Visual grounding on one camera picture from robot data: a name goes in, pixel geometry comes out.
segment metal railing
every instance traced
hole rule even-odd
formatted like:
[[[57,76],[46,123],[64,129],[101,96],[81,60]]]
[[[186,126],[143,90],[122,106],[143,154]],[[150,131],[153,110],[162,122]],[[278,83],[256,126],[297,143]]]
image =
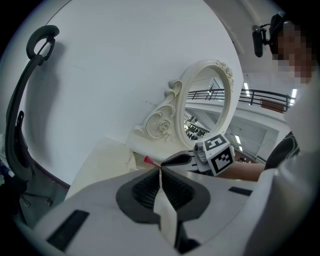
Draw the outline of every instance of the metal railing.
[[[194,90],[187,96],[187,100],[224,101],[224,99],[224,89]],[[260,105],[262,108],[283,113],[288,111],[292,106],[291,100],[295,99],[289,95],[266,90],[242,89],[239,102]]]

